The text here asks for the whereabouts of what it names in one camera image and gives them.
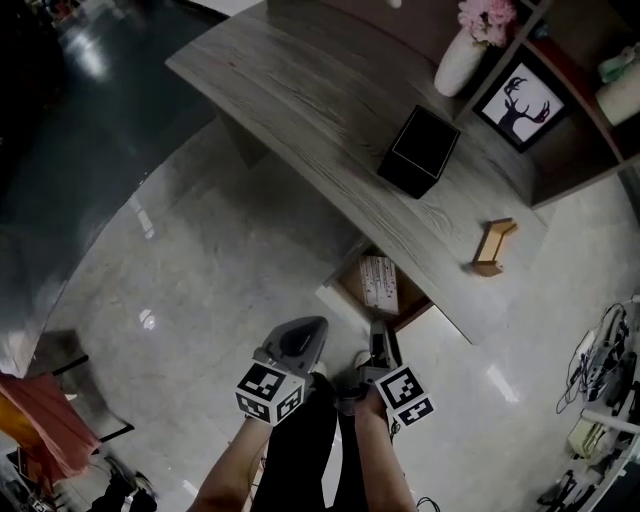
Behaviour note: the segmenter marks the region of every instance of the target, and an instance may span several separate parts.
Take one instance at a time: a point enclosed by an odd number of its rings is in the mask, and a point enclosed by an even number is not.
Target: hand
[[[373,414],[387,420],[387,406],[375,386],[369,386],[366,396],[354,406],[356,416]]]

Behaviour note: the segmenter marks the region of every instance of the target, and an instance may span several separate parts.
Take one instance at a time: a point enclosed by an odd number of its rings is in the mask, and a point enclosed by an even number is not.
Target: vase
[[[478,69],[485,51],[486,46],[477,43],[469,32],[458,32],[440,61],[434,81],[438,92],[448,97],[458,94]]]
[[[601,87],[596,99],[613,126],[640,112],[640,63],[631,64],[615,82]]]

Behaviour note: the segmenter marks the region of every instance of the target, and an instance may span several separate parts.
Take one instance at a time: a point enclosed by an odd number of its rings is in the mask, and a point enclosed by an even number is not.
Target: dark floor
[[[0,200],[0,368],[145,177],[214,117],[164,61],[221,17],[170,0],[88,0],[63,25],[68,80]],[[14,348],[7,350],[7,343]]]

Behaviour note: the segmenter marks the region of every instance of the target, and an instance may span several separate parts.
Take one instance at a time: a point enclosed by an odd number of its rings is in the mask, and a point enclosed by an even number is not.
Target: black box
[[[420,199],[438,183],[460,131],[420,105],[384,156],[378,174]]]

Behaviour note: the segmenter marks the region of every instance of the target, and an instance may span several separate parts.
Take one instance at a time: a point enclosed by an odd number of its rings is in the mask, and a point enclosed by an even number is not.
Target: small wooden object
[[[503,269],[498,258],[504,245],[504,239],[515,233],[517,229],[518,224],[511,218],[494,220],[489,223],[473,260],[473,268],[478,274],[485,277],[502,274]]]

